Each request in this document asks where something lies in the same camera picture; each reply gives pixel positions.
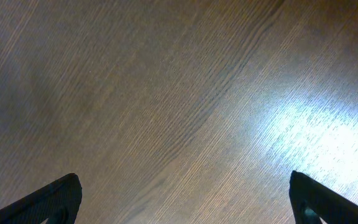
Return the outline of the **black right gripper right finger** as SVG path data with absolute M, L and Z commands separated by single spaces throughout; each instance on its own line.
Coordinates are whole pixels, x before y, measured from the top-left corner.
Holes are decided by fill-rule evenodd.
M 304 173 L 291 173 L 289 197 L 296 224 L 358 224 L 358 205 Z

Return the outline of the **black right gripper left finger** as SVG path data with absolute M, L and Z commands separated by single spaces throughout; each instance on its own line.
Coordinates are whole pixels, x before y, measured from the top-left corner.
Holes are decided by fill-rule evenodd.
M 0 224 L 74 224 L 82 199 L 79 177 L 69 173 L 0 209 Z

